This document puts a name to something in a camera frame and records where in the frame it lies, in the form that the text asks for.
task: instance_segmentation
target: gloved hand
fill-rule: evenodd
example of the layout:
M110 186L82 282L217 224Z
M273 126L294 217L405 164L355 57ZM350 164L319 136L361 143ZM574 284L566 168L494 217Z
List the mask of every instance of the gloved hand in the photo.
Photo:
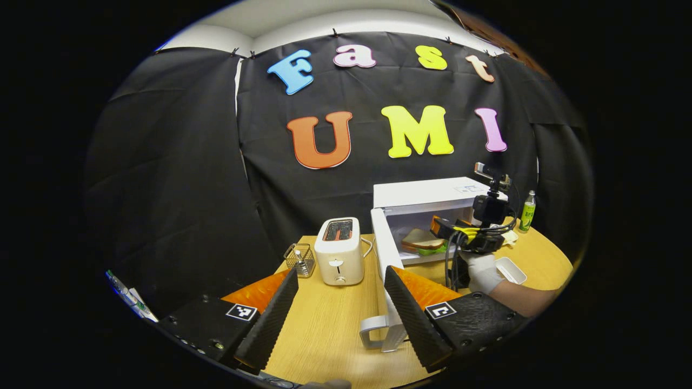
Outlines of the gloved hand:
M324 383L310 381L299 386L305 389L351 389L351 382L345 379L330 379Z
M471 277L468 288L471 291L490 294L502 282L498 268L495 267L494 254L462 253L462 258L468 264L468 275Z

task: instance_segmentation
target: yellow letter m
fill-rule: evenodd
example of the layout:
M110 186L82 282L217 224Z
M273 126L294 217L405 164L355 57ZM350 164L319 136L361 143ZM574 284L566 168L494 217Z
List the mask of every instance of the yellow letter m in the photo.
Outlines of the yellow letter m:
M389 150L389 155L392 158L411 155L411 148L406 145L407 138L418 155L425 151L428 137L430 138L429 153L452 154L454 152L454 146L449 143L447 128L444 126L445 110L439 105L425 107L420 123L400 105L384 107L382 114L390 120L392 148Z

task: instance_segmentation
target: toaster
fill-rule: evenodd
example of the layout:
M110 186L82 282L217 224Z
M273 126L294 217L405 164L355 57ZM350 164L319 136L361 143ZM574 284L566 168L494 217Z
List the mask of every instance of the toaster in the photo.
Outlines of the toaster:
M325 221L314 248L325 284L353 285L363 280L361 227L355 217Z

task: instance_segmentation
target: black fabric backdrop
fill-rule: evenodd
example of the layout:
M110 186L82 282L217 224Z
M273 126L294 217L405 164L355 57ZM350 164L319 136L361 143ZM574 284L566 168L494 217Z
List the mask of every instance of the black fabric backdrop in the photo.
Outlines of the black fabric backdrop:
M346 44L370 47L377 65L336 66L336 48ZM418 45L438 48L447 69L420 65ZM266 70L300 49L311 52L307 60L314 81L288 96L283 81ZM472 54L487 64L494 83L482 80L465 60ZM480 161L510 174L519 195L513 190L508 195L518 211L529 190L536 190L534 227L575 260L588 236L592 186L584 144L571 126L584 127L554 84L537 75L506 55L491 57L440 39L398 33L317 37L244 60L237 95L239 140L255 204L275 253L302 235L315 235L324 220L333 217L357 217L361 231L371 233L372 186L377 183L461 176L487 183L473 173L474 163ZM454 152L431 155L426 150L422 155L390 158L390 123L381 109L391 105L405 107L416 120L425 106L443 107ZM474 113L481 107L497 111L507 151L485 149L485 130ZM335 111L353 114L349 158L334 168L303 167L295 159L286 124L317 117L318 151L330 152L334 135L325 116ZM537 156L541 158L538 184Z
M239 153L238 60L207 48L148 57L108 102L89 148L85 212L105 268L160 317L281 262L266 245Z

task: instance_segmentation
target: plastic bottle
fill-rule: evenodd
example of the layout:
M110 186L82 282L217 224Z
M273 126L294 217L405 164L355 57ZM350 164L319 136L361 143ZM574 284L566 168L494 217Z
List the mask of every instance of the plastic bottle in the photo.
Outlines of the plastic bottle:
M521 221L519 223L519 232L526 233L531 227L531 221L534 219L534 211L536 209L536 192L529 191L529 196L524 201L524 210L521 212Z

